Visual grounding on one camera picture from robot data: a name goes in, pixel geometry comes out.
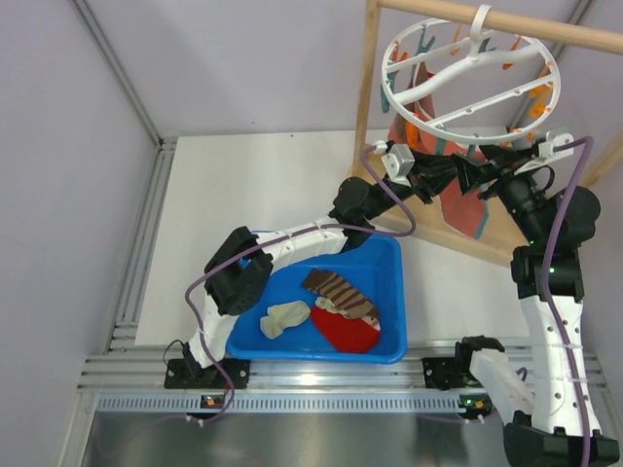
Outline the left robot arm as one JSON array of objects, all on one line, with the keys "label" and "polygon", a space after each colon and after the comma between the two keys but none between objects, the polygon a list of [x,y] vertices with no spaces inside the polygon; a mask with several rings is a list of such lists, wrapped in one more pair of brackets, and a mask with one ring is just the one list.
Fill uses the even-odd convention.
[{"label": "left robot arm", "polygon": [[183,343],[181,357],[167,361],[165,388],[238,388],[233,373],[241,363],[227,357],[227,341],[239,318],[261,301],[272,275],[362,246],[376,232],[371,220],[393,207],[407,212],[411,197],[430,204],[457,177],[449,157],[391,142],[375,148],[384,153],[385,176],[371,170],[371,182],[346,179],[327,216],[284,231],[254,233],[242,226],[229,234],[185,293],[197,330]]}]

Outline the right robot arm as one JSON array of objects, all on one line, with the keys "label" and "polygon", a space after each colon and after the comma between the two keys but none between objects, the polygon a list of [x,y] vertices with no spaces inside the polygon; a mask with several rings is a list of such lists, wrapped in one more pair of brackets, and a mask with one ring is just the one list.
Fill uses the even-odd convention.
[{"label": "right robot arm", "polygon": [[532,178],[547,165],[537,159],[545,146],[484,146],[482,161],[452,157],[461,190],[488,184],[484,198],[499,198],[528,242],[514,250],[511,276],[530,332],[533,383],[511,368],[498,342],[483,337],[458,343],[465,354],[454,362],[460,382],[486,389],[512,466],[611,466],[620,459],[618,442],[603,433],[593,409],[581,334],[579,248],[601,214],[596,195],[579,185],[593,142],[585,136],[550,148],[553,156],[582,149],[568,185],[550,198]]}]

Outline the pink and brown sock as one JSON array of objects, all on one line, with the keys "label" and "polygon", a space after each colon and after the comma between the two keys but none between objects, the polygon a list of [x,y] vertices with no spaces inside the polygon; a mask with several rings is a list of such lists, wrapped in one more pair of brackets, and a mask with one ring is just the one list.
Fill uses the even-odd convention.
[{"label": "pink and brown sock", "polygon": [[[406,108],[413,116],[418,117],[422,121],[435,118],[431,94],[416,102],[409,103]],[[408,121],[400,114],[396,114],[389,128],[387,138],[398,144],[408,144],[405,134],[406,122]],[[450,156],[452,154],[461,154],[466,156],[466,146],[439,139],[437,136],[420,128],[419,131],[419,145],[414,150],[430,155]],[[482,235],[489,219],[489,210],[486,203],[478,199],[478,192],[464,196],[460,191],[458,180],[454,180],[441,193],[440,202],[444,221],[449,227],[475,239]]]}]

